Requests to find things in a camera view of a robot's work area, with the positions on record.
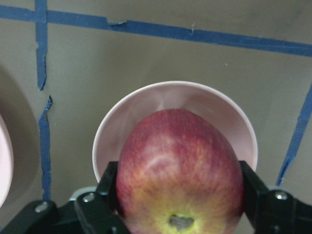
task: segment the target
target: gray surface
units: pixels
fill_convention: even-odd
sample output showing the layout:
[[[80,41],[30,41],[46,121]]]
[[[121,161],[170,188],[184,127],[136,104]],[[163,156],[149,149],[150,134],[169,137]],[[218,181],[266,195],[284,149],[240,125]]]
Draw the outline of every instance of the gray surface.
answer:
[[[107,8],[99,7],[100,1],[93,3],[51,0],[49,9],[95,15],[108,13]],[[299,11],[291,8],[291,4],[285,5],[290,7],[286,11],[291,11],[289,17],[298,14],[297,20],[287,18],[293,24],[283,26],[286,36],[270,27],[279,25],[278,15],[266,18],[264,6],[257,8],[243,3],[236,9],[237,14],[257,12],[255,16],[262,16],[267,22],[261,21],[260,17],[255,18],[254,23],[266,25],[262,26],[265,33],[257,27],[249,30],[247,21],[243,20],[230,27],[232,11],[228,8],[223,9],[220,18],[213,17],[211,24],[207,24],[208,19],[203,22],[210,25],[209,29],[217,30],[219,26],[219,31],[311,42],[311,32],[306,30],[311,24],[309,21],[301,22],[307,11],[311,13],[309,8],[303,7]],[[0,1],[0,4],[8,4],[8,1]],[[143,4],[139,1],[135,1],[129,11],[124,9],[127,5],[121,1],[114,4],[111,9],[118,7],[135,20],[173,22],[170,12],[162,15],[163,11],[158,8],[145,6],[146,11],[139,11],[135,7]],[[184,18],[192,24],[193,17],[196,22],[201,22],[196,11],[193,11],[193,17],[190,16],[191,9],[180,5],[173,24],[186,26]],[[155,15],[159,13],[159,20],[154,20],[154,14],[150,16],[147,13],[150,11]],[[8,199],[0,208],[0,227],[27,202],[41,198],[37,121],[49,95],[54,102],[48,112],[51,199],[62,205],[74,190],[96,184],[91,150],[95,132],[105,114],[128,93],[164,80],[203,83],[231,97],[250,118],[257,135],[257,173],[266,184],[273,185],[312,80],[312,58],[309,57],[49,24],[48,79],[45,89],[40,92],[37,89],[34,24],[0,19],[0,32],[0,112],[7,124],[15,154],[13,183]],[[312,203],[312,172],[309,170],[311,127],[309,123],[298,157],[284,184],[295,196],[308,203]],[[242,219],[235,233],[252,233],[246,218]]]
[[[48,9],[310,43],[312,2],[49,0]]]
[[[34,0],[22,0],[22,1],[21,0],[0,0],[0,5],[22,7],[22,8],[27,8],[29,10],[35,9]]]

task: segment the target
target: apple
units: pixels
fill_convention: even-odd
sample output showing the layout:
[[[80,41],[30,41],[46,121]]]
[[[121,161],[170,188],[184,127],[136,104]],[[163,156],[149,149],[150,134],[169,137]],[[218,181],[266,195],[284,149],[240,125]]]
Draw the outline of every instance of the apple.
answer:
[[[243,212],[243,176],[231,145],[181,109],[155,112],[132,130],[116,192],[132,234],[230,234]]]

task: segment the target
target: apple stem cavity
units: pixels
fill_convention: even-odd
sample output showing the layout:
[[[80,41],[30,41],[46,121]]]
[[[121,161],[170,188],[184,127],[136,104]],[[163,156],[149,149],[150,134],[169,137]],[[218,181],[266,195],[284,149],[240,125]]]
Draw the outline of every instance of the apple stem cavity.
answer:
[[[178,232],[190,227],[194,223],[194,219],[183,216],[172,215],[169,219],[169,225],[176,228]]]

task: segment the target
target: plate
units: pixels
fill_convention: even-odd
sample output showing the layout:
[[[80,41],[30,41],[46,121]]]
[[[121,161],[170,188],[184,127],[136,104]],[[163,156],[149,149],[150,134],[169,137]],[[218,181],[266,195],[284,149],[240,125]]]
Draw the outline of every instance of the plate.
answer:
[[[100,181],[108,162],[119,159],[129,133],[142,119],[156,111],[171,108],[185,109],[206,119],[227,138],[237,158],[256,169],[256,136],[248,117],[233,100],[203,84],[165,81],[133,91],[104,117],[92,150],[97,181]]]
[[[13,176],[13,149],[11,139],[0,115],[0,207],[9,193]]]

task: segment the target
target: blue tape line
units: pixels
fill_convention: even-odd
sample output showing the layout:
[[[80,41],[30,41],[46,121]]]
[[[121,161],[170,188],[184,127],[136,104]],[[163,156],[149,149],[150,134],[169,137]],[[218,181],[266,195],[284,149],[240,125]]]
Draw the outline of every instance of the blue tape line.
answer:
[[[46,82],[46,54],[48,50],[47,1],[35,0],[37,53],[37,85],[43,90]]]
[[[19,11],[13,8],[11,19],[20,18]],[[0,18],[6,18],[6,13],[0,12]],[[129,20],[124,24],[110,25],[106,17],[90,16],[84,14],[67,13],[60,11],[47,11],[48,23],[58,23],[78,27],[111,30],[125,33],[134,33],[170,39],[188,40],[194,42],[210,43],[262,51],[271,51],[285,54],[312,57],[312,45],[304,43],[289,42],[266,38],[249,37],[237,34],[212,32],[204,30],[191,30],[182,27],[166,26],[161,24],[146,23]]]
[[[47,119],[47,111],[51,108],[52,104],[53,102],[50,96],[38,121],[40,130],[40,155],[42,167],[43,200],[50,200],[51,198],[50,126]]]
[[[36,14],[24,8],[0,5],[0,18],[35,22]]]
[[[310,86],[309,92],[301,108],[301,111],[297,120],[297,124],[294,130],[294,133],[292,135],[291,142],[289,144],[282,168],[279,172],[279,175],[276,181],[277,186],[280,186],[283,183],[286,171],[289,169],[294,158],[297,155],[303,134],[306,130],[306,127],[308,125],[308,122],[311,116],[311,112],[312,112],[312,84]]]

